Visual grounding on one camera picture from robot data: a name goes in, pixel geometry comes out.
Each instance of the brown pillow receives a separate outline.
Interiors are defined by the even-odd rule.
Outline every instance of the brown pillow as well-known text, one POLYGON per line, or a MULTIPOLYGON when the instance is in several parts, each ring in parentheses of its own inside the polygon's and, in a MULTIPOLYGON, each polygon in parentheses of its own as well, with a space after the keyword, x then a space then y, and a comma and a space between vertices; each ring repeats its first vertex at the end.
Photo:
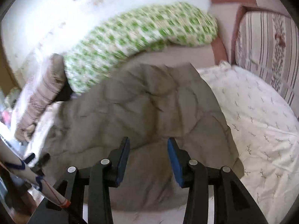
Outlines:
POLYGON ((38 121, 46 107, 62 89, 65 81, 61 55, 53 54, 43 61, 39 71, 24 86, 13 110, 11 131, 16 139, 26 140, 26 129, 38 121))
POLYGON ((241 20, 236 63, 270 84, 299 119, 299 34, 295 22, 270 12, 248 12, 241 20))

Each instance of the white bed sheet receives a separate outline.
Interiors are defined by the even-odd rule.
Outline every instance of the white bed sheet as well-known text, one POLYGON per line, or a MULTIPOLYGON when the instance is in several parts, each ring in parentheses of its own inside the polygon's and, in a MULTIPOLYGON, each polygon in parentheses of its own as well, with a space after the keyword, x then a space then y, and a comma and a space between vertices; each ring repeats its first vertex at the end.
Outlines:
MULTIPOLYGON (((240 67, 222 63, 198 72, 213 90, 231 127, 245 169, 242 183, 269 224, 280 223, 299 193, 299 122, 271 86, 240 67)), ((43 133, 35 135, 34 146, 28 148, 28 153, 40 152, 42 145, 38 144, 44 142, 57 107, 43 116, 39 123, 39 132, 43 133)), ((115 224, 181 224, 185 208, 165 212, 113 211, 112 215, 115 224)), ((209 224, 213 223, 213 211, 211 197, 209 224)))

